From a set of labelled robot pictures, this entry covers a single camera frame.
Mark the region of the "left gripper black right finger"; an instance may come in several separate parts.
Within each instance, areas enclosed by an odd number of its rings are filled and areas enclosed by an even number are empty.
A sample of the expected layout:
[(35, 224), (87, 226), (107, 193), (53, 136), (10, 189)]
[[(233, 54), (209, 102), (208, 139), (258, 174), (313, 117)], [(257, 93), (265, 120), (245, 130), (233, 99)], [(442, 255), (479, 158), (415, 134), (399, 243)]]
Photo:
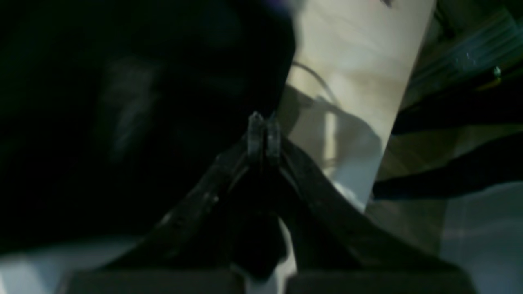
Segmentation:
[(286, 294), (474, 294), (461, 268), (374, 225), (302, 149), (266, 126), (273, 207), (289, 230), (297, 273)]

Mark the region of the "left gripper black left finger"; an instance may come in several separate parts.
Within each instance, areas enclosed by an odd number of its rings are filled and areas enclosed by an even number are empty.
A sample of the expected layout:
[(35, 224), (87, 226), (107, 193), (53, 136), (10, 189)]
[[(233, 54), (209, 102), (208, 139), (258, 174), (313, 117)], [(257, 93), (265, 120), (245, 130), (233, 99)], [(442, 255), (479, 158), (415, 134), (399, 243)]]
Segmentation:
[(243, 294), (244, 281), (230, 270), (162, 269), (188, 255), (213, 210), (234, 182), (261, 161), (263, 116), (254, 112), (246, 134), (217, 156), (198, 184), (125, 255), (95, 271), (68, 275), (59, 294)]

